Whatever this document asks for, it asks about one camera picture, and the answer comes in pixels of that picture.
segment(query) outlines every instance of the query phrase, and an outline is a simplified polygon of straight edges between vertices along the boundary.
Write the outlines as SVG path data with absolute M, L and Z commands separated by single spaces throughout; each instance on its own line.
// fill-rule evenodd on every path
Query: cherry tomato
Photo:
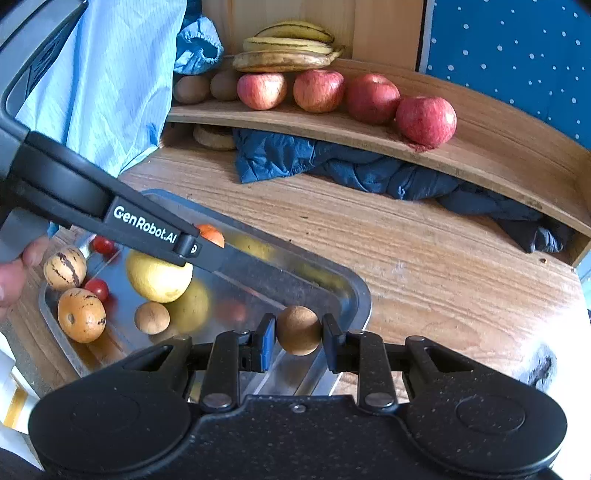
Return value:
M 115 242 L 113 240 L 109 240 L 108 238 L 100 235 L 97 235 L 93 238 L 92 248 L 95 249 L 95 252 L 102 255 L 113 255 L 117 251 Z
M 89 290 L 94 293 L 101 302 L 105 301 L 109 296 L 109 287 L 107 286 L 107 283 L 100 278 L 93 278 L 92 280 L 89 280 L 84 285 L 84 288 L 85 290 Z

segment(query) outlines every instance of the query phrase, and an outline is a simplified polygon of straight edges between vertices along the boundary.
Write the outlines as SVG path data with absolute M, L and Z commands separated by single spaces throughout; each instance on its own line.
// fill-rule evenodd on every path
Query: orange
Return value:
M 197 228 L 201 232 L 201 236 L 210 242 L 216 244 L 219 247 L 224 247 L 226 241 L 223 239 L 222 233 L 215 228 L 213 225 L 209 225 L 208 223 L 204 223 L 202 225 L 197 225 Z

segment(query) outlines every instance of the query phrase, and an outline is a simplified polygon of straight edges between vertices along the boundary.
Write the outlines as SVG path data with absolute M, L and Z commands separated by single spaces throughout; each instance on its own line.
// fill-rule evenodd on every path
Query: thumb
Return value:
M 37 267 L 43 260 L 43 255 L 48 246 L 49 237 L 47 235 L 41 236 L 28 244 L 22 253 L 22 263 L 25 267 Z

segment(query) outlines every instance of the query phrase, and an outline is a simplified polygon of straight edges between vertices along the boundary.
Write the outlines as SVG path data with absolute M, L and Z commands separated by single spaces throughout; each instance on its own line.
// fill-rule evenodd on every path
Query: red apple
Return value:
M 400 132 L 413 142 L 436 147 L 456 132 L 457 116 L 451 104 L 440 97 L 406 97 L 396 111 Z
M 398 88 L 383 75 L 368 73 L 353 79 L 347 88 L 349 115 L 366 124 L 388 123 L 399 102 Z
M 306 112 L 331 112 L 344 95 L 345 77 L 333 70 L 307 70 L 294 82 L 294 100 Z
M 282 73 L 247 73 L 238 80 L 237 91 L 253 110 L 269 110 L 285 98 L 287 82 Z

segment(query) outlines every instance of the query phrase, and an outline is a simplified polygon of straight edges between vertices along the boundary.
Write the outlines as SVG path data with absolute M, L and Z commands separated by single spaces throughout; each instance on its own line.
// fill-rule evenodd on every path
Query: finger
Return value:
M 0 307 L 9 307 L 18 300 L 25 286 L 26 276 L 20 258 L 0 265 Z
M 24 265 L 26 267 L 37 267 L 41 263 L 41 260 L 43 260 L 43 255 L 48 246 L 49 237 L 47 235 L 33 240 L 22 253 L 22 262 Z

